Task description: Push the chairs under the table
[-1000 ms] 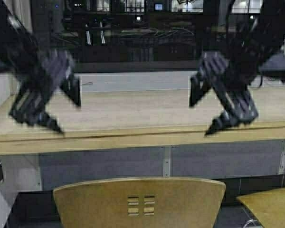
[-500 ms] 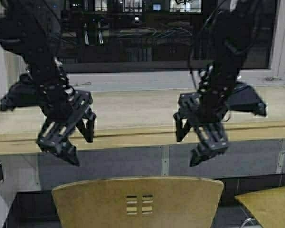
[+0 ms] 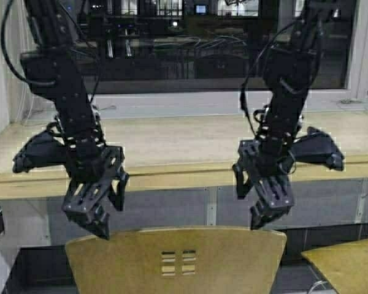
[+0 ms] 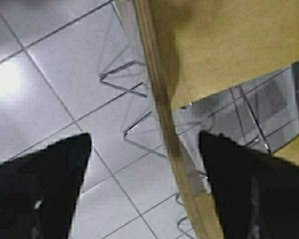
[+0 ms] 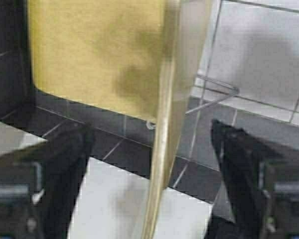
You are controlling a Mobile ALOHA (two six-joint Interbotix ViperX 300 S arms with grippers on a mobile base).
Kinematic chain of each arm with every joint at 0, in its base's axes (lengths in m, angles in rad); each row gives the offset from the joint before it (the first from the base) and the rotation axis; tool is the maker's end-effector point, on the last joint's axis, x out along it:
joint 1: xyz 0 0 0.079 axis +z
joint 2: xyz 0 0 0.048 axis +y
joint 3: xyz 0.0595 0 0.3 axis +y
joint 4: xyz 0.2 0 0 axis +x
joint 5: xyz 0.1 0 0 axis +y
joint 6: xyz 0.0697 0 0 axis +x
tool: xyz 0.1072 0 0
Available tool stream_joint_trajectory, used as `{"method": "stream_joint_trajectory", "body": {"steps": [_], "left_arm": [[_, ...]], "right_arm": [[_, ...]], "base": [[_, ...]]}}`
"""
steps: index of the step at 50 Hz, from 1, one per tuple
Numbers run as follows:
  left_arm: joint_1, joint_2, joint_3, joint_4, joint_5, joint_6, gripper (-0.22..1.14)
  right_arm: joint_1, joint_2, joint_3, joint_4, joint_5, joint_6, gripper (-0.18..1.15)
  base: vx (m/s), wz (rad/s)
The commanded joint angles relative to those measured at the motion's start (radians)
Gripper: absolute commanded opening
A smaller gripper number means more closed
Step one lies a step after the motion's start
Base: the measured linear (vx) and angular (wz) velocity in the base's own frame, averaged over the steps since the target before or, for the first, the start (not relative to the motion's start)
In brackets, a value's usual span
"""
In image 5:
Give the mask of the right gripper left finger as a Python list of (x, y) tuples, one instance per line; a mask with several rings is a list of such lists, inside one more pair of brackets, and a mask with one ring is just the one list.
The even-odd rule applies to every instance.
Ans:
[(0, 239), (65, 239), (95, 135), (72, 123), (50, 140), (0, 155)]

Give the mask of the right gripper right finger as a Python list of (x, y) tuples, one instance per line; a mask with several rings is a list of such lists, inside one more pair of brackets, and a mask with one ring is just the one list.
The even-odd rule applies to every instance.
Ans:
[(233, 222), (211, 219), (213, 239), (299, 239), (299, 150), (214, 119), (211, 142)]

